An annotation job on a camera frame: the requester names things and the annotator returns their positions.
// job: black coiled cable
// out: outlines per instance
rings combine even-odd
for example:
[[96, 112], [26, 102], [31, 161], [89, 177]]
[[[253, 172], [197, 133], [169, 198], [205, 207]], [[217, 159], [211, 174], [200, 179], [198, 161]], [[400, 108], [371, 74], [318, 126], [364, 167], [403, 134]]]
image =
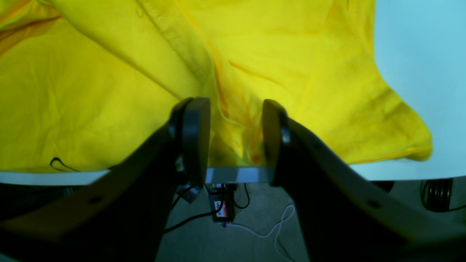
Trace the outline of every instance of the black coiled cable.
[[443, 213], [465, 208], [466, 205], [450, 209], [453, 179], [435, 179], [424, 183], [421, 191], [422, 205], [432, 212]]

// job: screw hole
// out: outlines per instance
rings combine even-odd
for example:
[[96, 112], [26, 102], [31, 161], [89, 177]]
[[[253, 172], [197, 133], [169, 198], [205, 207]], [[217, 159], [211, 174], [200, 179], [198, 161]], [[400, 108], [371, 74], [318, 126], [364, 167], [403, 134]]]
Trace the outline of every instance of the screw hole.
[[367, 200], [367, 204], [370, 206], [370, 207], [373, 207], [375, 209], [381, 209], [382, 208], [382, 205], [377, 202], [377, 201], [374, 201], [374, 200]]
[[102, 196], [95, 196], [91, 199], [89, 199], [89, 204], [94, 205], [97, 204], [98, 202], [102, 201], [103, 197]]

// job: red label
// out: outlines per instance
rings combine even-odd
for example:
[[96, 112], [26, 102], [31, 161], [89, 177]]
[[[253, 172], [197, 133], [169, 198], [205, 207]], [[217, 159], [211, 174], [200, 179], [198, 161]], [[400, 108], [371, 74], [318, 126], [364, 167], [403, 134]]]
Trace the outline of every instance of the red label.
[[[217, 210], [220, 207], [221, 202], [220, 201], [215, 201], [215, 210]], [[226, 202], [223, 201], [223, 206], [220, 211], [216, 213], [217, 217], [228, 217], [228, 213], [226, 212]]]

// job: battery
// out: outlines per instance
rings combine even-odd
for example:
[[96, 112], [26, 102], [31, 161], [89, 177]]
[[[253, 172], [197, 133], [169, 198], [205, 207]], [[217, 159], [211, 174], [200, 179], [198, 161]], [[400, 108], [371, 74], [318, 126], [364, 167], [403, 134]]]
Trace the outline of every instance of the battery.
[[235, 218], [233, 205], [233, 192], [218, 191], [209, 193], [210, 207], [212, 212], [217, 210], [223, 200], [223, 207], [220, 211], [213, 214], [214, 222], [233, 222]]

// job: yellow cloth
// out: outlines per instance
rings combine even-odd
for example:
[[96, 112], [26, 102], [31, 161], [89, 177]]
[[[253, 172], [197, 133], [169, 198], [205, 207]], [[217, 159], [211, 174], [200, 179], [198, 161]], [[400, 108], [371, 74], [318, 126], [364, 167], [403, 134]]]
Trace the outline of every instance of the yellow cloth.
[[374, 15], [372, 0], [2, 1], [0, 170], [116, 165], [185, 97], [211, 98], [210, 165], [263, 164], [266, 98], [347, 163], [426, 160], [426, 125], [377, 70]]

